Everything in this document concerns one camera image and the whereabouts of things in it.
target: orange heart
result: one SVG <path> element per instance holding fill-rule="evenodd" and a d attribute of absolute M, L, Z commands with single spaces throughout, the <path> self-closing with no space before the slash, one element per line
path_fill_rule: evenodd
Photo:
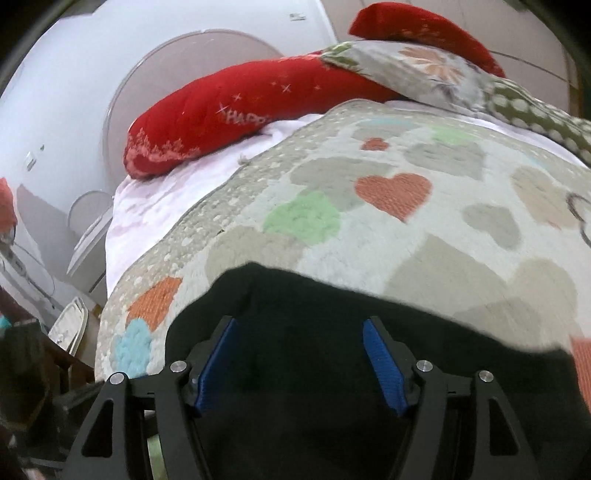
<path fill-rule="evenodd" d="M 368 138 L 363 145 L 361 145 L 361 150 L 377 150 L 383 152 L 387 150 L 390 144 L 385 142 L 383 138 L 380 137 L 372 137 Z"/>
<path fill-rule="evenodd" d="M 405 223 L 425 203 L 432 188 L 429 180 L 414 173 L 398 173 L 391 179 L 373 175 L 355 183 L 359 198 Z"/>
<path fill-rule="evenodd" d="M 168 314 L 170 304 L 182 282 L 182 278 L 166 277 L 139 296 L 129 308 L 126 325 L 133 319 L 142 318 L 148 324 L 150 332 L 155 331 Z"/>

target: white wall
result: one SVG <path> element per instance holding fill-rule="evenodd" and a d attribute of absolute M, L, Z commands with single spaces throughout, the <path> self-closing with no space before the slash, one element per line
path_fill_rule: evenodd
<path fill-rule="evenodd" d="M 95 302 L 67 282 L 65 274 L 60 273 L 61 268 L 55 266 L 56 260 L 59 260 L 57 257 L 48 257 L 47 252 L 45 252 L 45 255 L 41 254 L 41 250 L 37 243 L 31 239 L 27 230 L 23 227 L 22 218 L 18 214 L 17 216 L 19 226 L 17 226 L 16 243 L 18 245 L 13 246 L 13 251 L 25 264 L 27 274 L 39 287 L 52 297 L 53 304 L 26 279 L 17 274 L 1 256 L 0 287 L 4 288 L 4 290 L 6 290 L 20 306 L 25 308 L 36 318 L 42 320 L 47 327 L 51 327 L 55 319 L 61 313 L 59 306 L 66 306 L 74 297 L 81 297 L 84 300 L 85 305 L 89 309 L 92 309 L 95 306 Z M 64 250 L 54 247 L 56 244 L 59 244 L 60 240 L 62 240 L 59 235 L 60 233 L 59 229 L 54 229 L 54 232 L 50 235 L 48 241 L 44 242 L 44 248 L 46 250 L 58 254 Z"/>
<path fill-rule="evenodd" d="M 291 13 L 307 19 L 290 21 Z M 161 43 L 210 28 L 250 33 L 286 56 L 336 41 L 319 0 L 109 0 L 93 15 L 58 21 L 12 78 L 0 98 L 0 177 L 15 192 L 17 241 L 56 279 L 67 281 L 75 245 L 66 225 L 72 203 L 89 190 L 115 191 L 101 135 L 117 87 Z M 31 171 L 24 165 L 29 151 L 37 158 Z M 16 252 L 51 287 L 47 274 Z M 62 303 L 75 294 L 57 283 Z"/>

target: red pillow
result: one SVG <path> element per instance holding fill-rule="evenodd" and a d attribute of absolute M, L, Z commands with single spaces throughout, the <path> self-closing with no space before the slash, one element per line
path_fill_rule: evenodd
<path fill-rule="evenodd" d="M 498 77 L 505 72 L 491 53 L 467 31 L 429 10 L 397 2 L 383 2 L 361 10 L 349 29 L 366 40 L 414 40 L 450 51 Z"/>
<path fill-rule="evenodd" d="M 199 78 L 160 100 L 130 127 L 124 164 L 134 179 L 171 171 L 263 125 L 325 113 L 346 100 L 398 94 L 317 55 L 250 61 Z"/>
<path fill-rule="evenodd" d="M 8 233 L 17 224 L 12 204 L 12 192 L 6 179 L 0 179 L 0 235 Z"/>

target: bed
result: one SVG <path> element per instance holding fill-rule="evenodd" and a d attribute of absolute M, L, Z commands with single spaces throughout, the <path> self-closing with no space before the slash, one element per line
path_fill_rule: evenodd
<path fill-rule="evenodd" d="M 199 43 L 208 34 L 178 40 Z M 256 46 L 255 59 L 276 56 L 255 38 L 245 41 Z M 121 165 L 122 126 L 161 90 L 137 105 L 122 99 L 146 85 L 142 71 L 151 71 L 153 58 L 165 62 L 169 47 L 177 48 L 167 43 L 130 73 L 105 122 L 103 154 L 121 183 L 106 238 L 109 300 L 96 378 L 159 372 L 173 320 L 248 262 L 435 312 L 521 352 L 561 349 L 584 363 L 586 150 L 573 148 L 566 130 L 558 138 L 520 115 L 539 107 L 564 128 L 590 125 L 533 98 L 503 100 L 499 89 L 512 82 L 493 82 L 487 108 L 477 112 L 453 104 L 454 95 L 424 97 L 439 108 L 353 99 L 325 114 L 271 122 L 164 176 L 133 180 Z M 584 372 L 579 383 L 588 395 Z"/>

